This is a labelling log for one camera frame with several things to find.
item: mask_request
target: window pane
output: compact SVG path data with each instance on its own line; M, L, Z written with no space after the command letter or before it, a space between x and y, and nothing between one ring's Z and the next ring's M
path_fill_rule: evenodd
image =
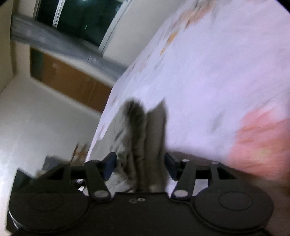
M46 25L52 26L58 2L59 0L42 0L40 2L36 20Z
M116 0L66 0L57 29L100 46L121 4Z

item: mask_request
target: circular cover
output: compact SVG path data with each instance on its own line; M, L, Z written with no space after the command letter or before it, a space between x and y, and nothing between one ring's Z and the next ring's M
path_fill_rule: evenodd
M208 223L223 230L257 229L269 220L273 212L271 198L262 190L208 187L194 199L194 208Z
M86 212L87 197L60 180L45 180L12 193L9 213L29 231L58 231L77 222Z

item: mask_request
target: cabinet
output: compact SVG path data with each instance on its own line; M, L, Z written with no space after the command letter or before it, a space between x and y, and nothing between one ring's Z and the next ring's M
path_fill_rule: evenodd
M80 103L103 112L111 88L35 49L30 50L31 76Z

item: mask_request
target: floor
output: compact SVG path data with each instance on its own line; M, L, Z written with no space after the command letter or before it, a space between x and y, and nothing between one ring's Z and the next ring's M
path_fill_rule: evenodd
M100 114L48 90L32 78L14 78L0 94L0 236L16 170L35 175L47 155L70 160L79 142L90 144Z

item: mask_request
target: gray cloth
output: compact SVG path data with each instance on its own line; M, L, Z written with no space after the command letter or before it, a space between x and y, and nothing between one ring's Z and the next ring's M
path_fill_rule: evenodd
M148 113L152 123L147 123L147 114L141 104L128 101L120 107L103 139L96 142L90 160L103 160L112 151L117 154L117 167L106 182L112 194L164 191L161 166L164 166L165 113L157 112L157 116L155 113ZM154 129L154 118L157 118L156 126L160 128Z
M12 16L11 40L82 60L114 80L117 80L126 69L103 58L100 53L81 44L79 40L26 16Z

